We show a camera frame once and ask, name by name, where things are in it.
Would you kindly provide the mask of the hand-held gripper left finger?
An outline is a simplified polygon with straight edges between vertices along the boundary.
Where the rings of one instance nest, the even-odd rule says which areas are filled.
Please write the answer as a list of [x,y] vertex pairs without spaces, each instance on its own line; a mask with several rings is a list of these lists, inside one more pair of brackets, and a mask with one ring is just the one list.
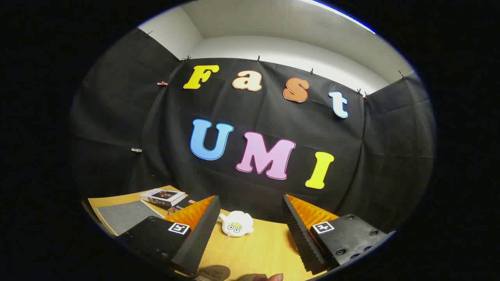
[[117,241],[155,267],[193,275],[219,214],[220,198],[210,196],[166,218],[148,216]]

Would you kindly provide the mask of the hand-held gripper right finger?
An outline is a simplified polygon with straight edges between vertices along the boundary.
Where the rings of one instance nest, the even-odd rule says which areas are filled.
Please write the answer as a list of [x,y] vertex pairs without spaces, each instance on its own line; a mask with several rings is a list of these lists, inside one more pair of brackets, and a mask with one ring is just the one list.
[[285,194],[282,213],[305,270],[336,270],[376,249],[388,234],[357,215],[337,216]]

